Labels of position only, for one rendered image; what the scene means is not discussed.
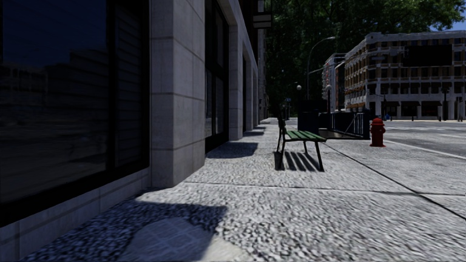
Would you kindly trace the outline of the pale stone building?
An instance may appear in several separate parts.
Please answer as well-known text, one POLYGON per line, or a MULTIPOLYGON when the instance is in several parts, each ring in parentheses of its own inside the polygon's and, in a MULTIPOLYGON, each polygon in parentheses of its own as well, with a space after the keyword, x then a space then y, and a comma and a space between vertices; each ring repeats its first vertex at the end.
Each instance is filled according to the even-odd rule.
POLYGON ((268 0, 0 0, 0 262, 265 116, 268 0))

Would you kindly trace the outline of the green bench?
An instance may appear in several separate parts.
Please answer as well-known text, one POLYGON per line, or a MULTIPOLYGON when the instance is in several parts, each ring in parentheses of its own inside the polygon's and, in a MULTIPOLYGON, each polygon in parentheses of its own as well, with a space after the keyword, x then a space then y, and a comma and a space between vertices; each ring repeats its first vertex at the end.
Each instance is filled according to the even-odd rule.
POLYGON ((291 142, 302 142, 305 153, 308 154, 307 142, 314 143, 317 153, 317 162, 319 170, 324 171, 322 157, 320 154, 319 143, 325 143, 326 138, 304 130, 288 130, 286 122, 283 118, 277 118, 279 125, 279 139, 277 143, 277 153, 279 154, 279 161, 275 164, 275 170, 284 170, 283 157, 285 152, 285 144, 291 142))

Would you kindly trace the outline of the grey street lamp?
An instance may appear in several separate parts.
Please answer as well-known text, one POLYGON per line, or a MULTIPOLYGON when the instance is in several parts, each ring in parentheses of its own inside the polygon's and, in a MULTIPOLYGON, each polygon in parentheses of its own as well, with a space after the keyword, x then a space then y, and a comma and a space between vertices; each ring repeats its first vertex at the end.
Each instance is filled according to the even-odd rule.
POLYGON ((336 36, 330 36, 330 37, 321 39, 319 42, 317 42, 317 43, 315 43, 313 45, 313 47, 311 48, 311 50, 309 52, 308 60, 307 60, 307 66, 306 66, 306 100, 307 101, 309 100, 309 75, 310 75, 309 67, 310 67, 310 60, 311 60, 312 52, 321 42, 327 41, 327 40, 333 40, 335 38, 336 38, 336 36))

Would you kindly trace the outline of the red brick building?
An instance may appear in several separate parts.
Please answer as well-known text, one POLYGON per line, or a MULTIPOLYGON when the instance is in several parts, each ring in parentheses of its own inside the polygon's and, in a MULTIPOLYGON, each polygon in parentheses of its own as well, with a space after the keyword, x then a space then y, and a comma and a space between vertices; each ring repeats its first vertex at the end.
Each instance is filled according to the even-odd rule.
POLYGON ((338 109, 337 97, 339 93, 339 70, 344 72, 345 54, 334 53, 322 67, 322 98, 326 101, 326 111, 334 112, 338 109))

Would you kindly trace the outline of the dark stairway railing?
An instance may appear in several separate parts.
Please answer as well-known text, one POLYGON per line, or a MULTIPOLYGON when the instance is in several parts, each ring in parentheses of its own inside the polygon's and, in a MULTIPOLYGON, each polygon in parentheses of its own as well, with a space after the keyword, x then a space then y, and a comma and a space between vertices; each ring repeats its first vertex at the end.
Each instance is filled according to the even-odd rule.
POLYGON ((332 112, 332 88, 325 87, 325 100, 299 98, 297 128, 327 139, 370 139, 369 112, 332 112))

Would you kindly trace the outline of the red fire hydrant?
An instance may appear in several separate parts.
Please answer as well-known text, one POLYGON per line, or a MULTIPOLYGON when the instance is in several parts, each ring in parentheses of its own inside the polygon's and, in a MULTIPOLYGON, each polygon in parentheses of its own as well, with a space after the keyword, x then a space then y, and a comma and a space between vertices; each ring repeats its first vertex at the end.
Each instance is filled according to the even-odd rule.
POLYGON ((382 119, 374 118, 371 123, 371 147, 385 147, 383 144, 383 134, 386 132, 382 119))

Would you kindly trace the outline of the trees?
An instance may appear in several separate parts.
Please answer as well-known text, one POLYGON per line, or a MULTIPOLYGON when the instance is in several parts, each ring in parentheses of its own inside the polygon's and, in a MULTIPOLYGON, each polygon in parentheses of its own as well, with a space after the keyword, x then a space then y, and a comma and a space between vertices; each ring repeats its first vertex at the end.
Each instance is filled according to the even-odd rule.
POLYGON ((279 114, 285 98, 306 98, 306 66, 313 45, 309 98, 321 96, 316 70, 334 53, 346 53, 372 32, 449 30, 466 21, 466 0, 272 0, 266 32, 268 109, 279 114))

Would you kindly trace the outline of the pale concrete building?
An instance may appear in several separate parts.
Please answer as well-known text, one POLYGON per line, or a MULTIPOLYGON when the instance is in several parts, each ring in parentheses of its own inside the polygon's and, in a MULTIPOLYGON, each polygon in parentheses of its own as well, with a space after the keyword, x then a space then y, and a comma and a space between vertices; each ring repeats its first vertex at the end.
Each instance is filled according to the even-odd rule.
POLYGON ((466 30, 370 33, 345 55, 345 108, 394 119, 466 120, 466 30))

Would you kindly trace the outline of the traffic light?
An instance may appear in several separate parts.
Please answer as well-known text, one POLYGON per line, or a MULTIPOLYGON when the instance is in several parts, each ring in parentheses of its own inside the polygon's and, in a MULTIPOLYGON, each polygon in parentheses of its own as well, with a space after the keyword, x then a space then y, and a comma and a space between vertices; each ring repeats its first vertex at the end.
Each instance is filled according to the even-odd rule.
POLYGON ((444 100, 442 103, 442 119, 446 121, 448 119, 448 101, 447 101, 447 94, 449 93, 449 87, 443 86, 441 89, 444 100))

